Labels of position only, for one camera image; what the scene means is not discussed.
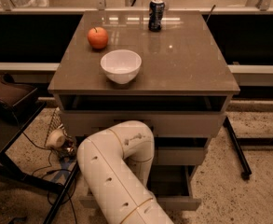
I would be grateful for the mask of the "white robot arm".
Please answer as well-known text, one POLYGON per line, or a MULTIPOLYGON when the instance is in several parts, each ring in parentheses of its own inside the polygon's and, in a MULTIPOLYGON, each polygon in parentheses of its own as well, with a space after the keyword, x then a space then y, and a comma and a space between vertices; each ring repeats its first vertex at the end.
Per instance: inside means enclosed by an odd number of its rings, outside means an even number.
POLYGON ((140 121, 126 121, 87 137, 77 161, 108 224, 173 224, 146 187, 154 136, 140 121))

